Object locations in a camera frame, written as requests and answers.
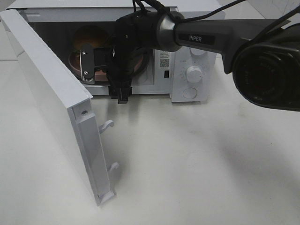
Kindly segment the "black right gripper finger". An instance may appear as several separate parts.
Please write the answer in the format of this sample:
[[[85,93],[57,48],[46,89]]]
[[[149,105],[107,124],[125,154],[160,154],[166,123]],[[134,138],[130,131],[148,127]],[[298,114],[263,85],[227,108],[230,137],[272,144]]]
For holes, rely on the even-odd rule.
[[[132,95],[132,81],[123,81],[117,83],[118,103],[126,104]]]
[[[112,83],[110,83],[108,90],[109,90],[109,96],[111,97],[111,99],[119,98],[118,88],[114,87]]]

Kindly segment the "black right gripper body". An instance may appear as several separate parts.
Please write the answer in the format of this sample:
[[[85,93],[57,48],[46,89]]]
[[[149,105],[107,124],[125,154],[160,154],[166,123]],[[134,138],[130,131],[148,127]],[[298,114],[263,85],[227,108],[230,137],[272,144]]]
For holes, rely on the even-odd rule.
[[[112,88],[131,88],[136,66],[160,49],[157,32],[163,17],[162,12],[138,10],[117,19],[108,45],[93,50],[93,75],[105,76]]]

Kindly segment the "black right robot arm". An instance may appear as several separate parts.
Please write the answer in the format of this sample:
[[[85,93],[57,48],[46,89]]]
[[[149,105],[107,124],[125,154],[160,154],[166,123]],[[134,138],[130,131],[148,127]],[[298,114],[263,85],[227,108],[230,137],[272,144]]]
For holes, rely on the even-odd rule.
[[[191,47],[222,56],[239,93],[260,107],[300,109],[300,25],[279,19],[187,21],[178,12],[138,11],[115,22],[111,47],[93,50],[112,96],[126,103],[139,58],[147,49]]]

